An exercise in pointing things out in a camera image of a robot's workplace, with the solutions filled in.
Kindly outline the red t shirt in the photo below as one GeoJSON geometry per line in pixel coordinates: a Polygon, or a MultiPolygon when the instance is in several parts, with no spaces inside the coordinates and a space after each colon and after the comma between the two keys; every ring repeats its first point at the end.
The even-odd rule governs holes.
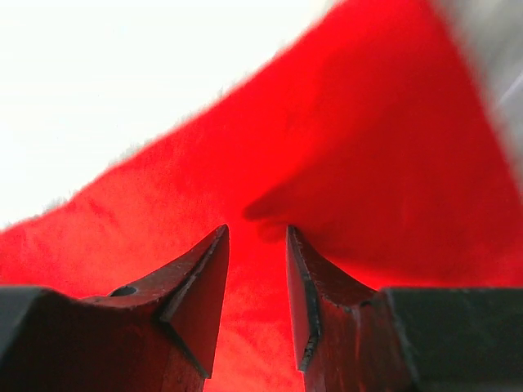
{"type": "Polygon", "coordinates": [[[1,234],[1,281],[92,296],[215,227],[210,391],[300,391],[284,237],[371,287],[522,283],[522,4],[343,1],[228,96],[1,234]]]}

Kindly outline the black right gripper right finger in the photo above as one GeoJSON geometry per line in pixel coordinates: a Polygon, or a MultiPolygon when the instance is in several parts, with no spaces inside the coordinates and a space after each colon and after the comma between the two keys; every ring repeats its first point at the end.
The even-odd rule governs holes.
{"type": "Polygon", "coordinates": [[[286,233],[297,368],[308,391],[519,391],[519,288],[373,290],[286,233]]]}

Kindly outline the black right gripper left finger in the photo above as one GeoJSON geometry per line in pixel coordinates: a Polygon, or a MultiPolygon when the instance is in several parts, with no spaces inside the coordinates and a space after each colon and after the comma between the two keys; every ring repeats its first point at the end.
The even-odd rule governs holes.
{"type": "Polygon", "coordinates": [[[212,375],[229,250],[222,225],[108,296],[2,287],[2,390],[200,391],[212,375]]]}

